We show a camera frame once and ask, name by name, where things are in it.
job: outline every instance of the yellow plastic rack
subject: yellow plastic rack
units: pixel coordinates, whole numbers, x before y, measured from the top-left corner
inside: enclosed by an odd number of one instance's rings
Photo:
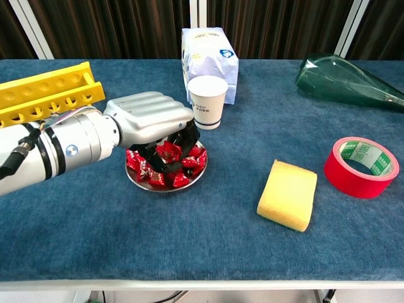
[[[50,117],[105,99],[90,63],[0,84],[0,128]]]

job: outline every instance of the tape roll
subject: tape roll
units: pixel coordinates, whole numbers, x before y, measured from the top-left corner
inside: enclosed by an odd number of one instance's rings
[[[353,169],[346,159],[365,165],[373,175]],[[339,139],[324,165],[324,173],[332,185],[356,198],[379,196],[398,175],[397,159],[385,147],[359,137]]]

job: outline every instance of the white paper bag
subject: white paper bag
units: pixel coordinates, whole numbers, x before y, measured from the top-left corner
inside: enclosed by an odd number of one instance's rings
[[[225,103],[234,104],[239,73],[237,58],[229,40],[220,27],[182,29],[182,72],[187,90],[189,80],[197,76],[217,76],[229,84]]]

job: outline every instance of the white robotic arm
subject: white robotic arm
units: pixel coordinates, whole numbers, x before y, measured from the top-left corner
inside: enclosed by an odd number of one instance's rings
[[[0,196],[105,159],[115,146],[139,150],[157,171],[176,170],[158,157],[155,142],[169,137],[187,154],[199,139],[193,118],[182,103],[146,92],[108,101],[104,114],[81,108],[42,125],[41,131],[39,122],[0,129]],[[30,136],[35,137],[32,146],[29,139],[21,142]],[[10,155],[23,160],[15,172]]]

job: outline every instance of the table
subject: table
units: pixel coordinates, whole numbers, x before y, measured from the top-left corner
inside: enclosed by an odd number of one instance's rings
[[[0,82],[80,62],[2,60]],[[159,91],[186,103],[179,60],[90,63],[107,100]],[[403,165],[404,115],[307,98],[294,85],[300,63],[240,61],[235,105],[225,106],[218,129],[201,131],[209,164],[187,190],[141,190],[116,148],[106,160],[0,197],[0,285],[404,288],[403,174],[372,200],[339,192],[323,174],[344,136],[377,141]],[[404,62],[357,64],[404,90]],[[274,159],[318,174],[304,233],[256,214]]]

